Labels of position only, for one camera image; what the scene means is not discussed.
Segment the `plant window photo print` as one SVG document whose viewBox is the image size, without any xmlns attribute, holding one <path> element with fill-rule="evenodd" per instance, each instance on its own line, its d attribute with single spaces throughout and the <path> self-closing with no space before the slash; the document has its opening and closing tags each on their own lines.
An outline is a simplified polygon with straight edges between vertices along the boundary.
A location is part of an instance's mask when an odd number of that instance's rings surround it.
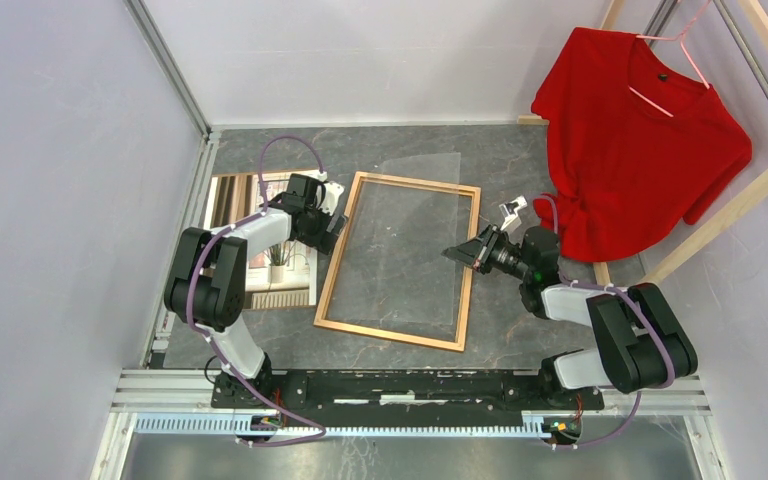
<svg viewBox="0 0 768 480">
<path fill-rule="evenodd" d="M 266 194 L 260 191 L 255 172 L 211 177 L 203 227 L 218 229 L 257 213 L 262 204 L 288 186 L 291 170 L 263 175 Z M 252 256 L 247 264 L 243 307 L 247 310 L 312 307 L 317 303 L 317 252 L 300 243 L 285 241 Z"/>
</svg>

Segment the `clear acrylic sheet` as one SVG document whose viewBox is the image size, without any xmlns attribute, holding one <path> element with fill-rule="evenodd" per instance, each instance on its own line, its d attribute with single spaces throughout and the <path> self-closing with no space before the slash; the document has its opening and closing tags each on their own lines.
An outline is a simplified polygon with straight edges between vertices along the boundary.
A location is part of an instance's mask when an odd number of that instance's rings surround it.
<svg viewBox="0 0 768 480">
<path fill-rule="evenodd" d="M 462 275 L 442 251 L 464 237 L 468 209 L 458 195 L 365 184 L 327 318 L 452 336 Z"/>
</svg>

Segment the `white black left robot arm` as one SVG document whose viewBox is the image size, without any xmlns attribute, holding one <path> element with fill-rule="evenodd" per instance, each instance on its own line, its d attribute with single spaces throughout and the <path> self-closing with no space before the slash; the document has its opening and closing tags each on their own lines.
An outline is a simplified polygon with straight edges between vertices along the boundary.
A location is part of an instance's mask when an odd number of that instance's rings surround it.
<svg viewBox="0 0 768 480">
<path fill-rule="evenodd" d="M 249 262 L 286 241 L 331 254 L 346 222 L 337 211 L 344 192 L 323 173 L 293 174 L 258 212 L 212 230 L 189 227 L 178 238 L 164 306 L 211 347 L 250 407 L 272 399 L 274 381 L 267 354 L 241 318 Z"/>
</svg>

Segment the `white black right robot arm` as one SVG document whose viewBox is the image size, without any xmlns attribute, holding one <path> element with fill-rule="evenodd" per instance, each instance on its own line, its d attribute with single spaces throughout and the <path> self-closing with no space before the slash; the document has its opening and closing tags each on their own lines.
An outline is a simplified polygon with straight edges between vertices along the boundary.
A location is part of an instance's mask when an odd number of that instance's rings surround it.
<svg viewBox="0 0 768 480">
<path fill-rule="evenodd" d="M 566 406 L 585 387 L 629 394 L 666 388 L 698 369 L 695 348 L 657 285 L 563 279 L 560 242 L 549 229 L 531 227 L 515 244 L 490 225 L 442 254 L 481 274 L 498 270 L 515 278 L 524 308 L 536 317 L 591 329 L 594 348 L 556 356 L 548 362 L 549 374 L 539 378 L 538 396 L 551 408 Z"/>
</svg>

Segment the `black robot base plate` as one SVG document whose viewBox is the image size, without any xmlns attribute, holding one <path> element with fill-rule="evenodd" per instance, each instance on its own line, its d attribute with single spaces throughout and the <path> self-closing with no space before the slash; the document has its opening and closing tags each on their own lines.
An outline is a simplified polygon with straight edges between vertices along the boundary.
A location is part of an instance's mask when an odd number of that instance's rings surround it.
<svg viewBox="0 0 768 480">
<path fill-rule="evenodd" d="M 252 394 L 226 373 L 214 409 L 257 410 L 271 427 L 501 427 L 524 412 L 570 414 L 605 407 L 596 387 L 563 390 L 550 374 L 519 370 L 304 370 L 269 374 Z"/>
</svg>

